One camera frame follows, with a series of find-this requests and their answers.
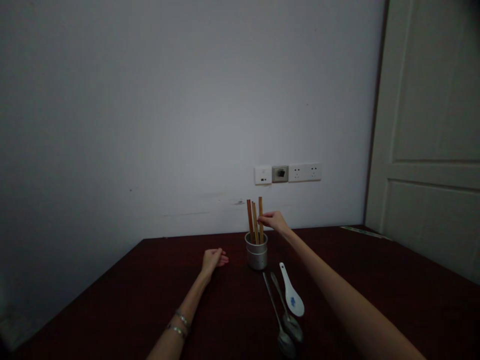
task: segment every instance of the door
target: door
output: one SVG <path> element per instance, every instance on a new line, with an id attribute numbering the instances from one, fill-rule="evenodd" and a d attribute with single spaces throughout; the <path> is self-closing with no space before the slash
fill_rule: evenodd
<path id="1" fill-rule="evenodd" d="M 480 284 L 477 3 L 390 1 L 365 224 Z"/>

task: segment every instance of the wall plate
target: wall plate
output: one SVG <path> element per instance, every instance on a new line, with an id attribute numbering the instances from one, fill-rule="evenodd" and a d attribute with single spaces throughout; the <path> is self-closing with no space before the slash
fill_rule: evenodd
<path id="1" fill-rule="evenodd" d="M 271 182 L 286 183 L 289 181 L 289 167 L 287 165 L 271 167 Z"/>
<path id="2" fill-rule="evenodd" d="M 272 167 L 271 166 L 255 166 L 255 185 L 272 183 Z"/>
<path id="3" fill-rule="evenodd" d="M 319 162 L 288 166 L 289 183 L 320 180 L 322 180 L 322 165 Z"/>

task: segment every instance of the wrist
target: wrist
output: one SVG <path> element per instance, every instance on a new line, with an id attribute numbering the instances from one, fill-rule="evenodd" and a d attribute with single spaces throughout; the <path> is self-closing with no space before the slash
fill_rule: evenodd
<path id="1" fill-rule="evenodd" d="M 203 269 L 200 271 L 200 273 L 197 276 L 197 280 L 206 284 L 210 282 L 211 278 L 212 278 L 212 273 L 210 271 L 203 270 Z"/>
<path id="2" fill-rule="evenodd" d="M 288 242 L 290 242 L 290 240 L 292 239 L 292 234 L 294 234 L 293 230 L 288 226 L 280 229 L 278 233 Z"/>

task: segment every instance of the bracelet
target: bracelet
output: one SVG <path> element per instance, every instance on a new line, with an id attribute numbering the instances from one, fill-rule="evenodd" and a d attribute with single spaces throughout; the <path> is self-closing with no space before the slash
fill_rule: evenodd
<path id="1" fill-rule="evenodd" d="M 186 329 L 190 331 L 190 324 L 187 318 L 180 313 L 180 309 L 177 309 L 175 311 L 175 315 L 177 315 L 180 318 L 181 322 L 183 323 L 183 325 L 185 325 Z"/>
<path id="2" fill-rule="evenodd" d="M 171 323 L 169 323 L 167 326 L 166 326 L 166 329 L 172 329 L 173 331 L 175 331 L 178 335 L 180 335 L 183 340 L 185 340 L 187 338 L 187 335 L 184 334 L 184 332 L 182 330 L 180 330 L 178 327 L 176 326 L 172 326 Z"/>

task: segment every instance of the chopsticks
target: chopsticks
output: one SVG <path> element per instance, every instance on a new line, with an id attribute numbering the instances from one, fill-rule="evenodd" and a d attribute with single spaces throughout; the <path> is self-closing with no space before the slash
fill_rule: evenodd
<path id="1" fill-rule="evenodd" d="M 246 206 L 248 210 L 248 227 L 250 230 L 250 242 L 253 244 L 254 224 L 252 223 L 252 203 L 250 202 L 250 199 L 246 201 Z"/>
<path id="2" fill-rule="evenodd" d="M 255 203 L 251 203 L 251 210 L 253 211 L 253 228 L 255 230 L 255 244 L 259 244 L 259 223 L 257 222 L 257 207 Z"/>
<path id="3" fill-rule="evenodd" d="M 258 197 L 258 216 L 264 215 L 264 207 L 262 204 L 262 197 Z M 260 223 L 260 244 L 264 243 L 264 225 Z"/>
<path id="4" fill-rule="evenodd" d="M 246 201 L 247 211 L 248 211 L 248 228 L 250 231 L 250 242 L 252 244 L 261 245 L 264 243 L 264 226 L 260 224 L 260 235 L 259 235 L 259 223 L 257 218 L 257 207 L 255 203 L 248 199 Z M 263 202 L 262 197 L 258 198 L 258 214 L 263 216 Z"/>

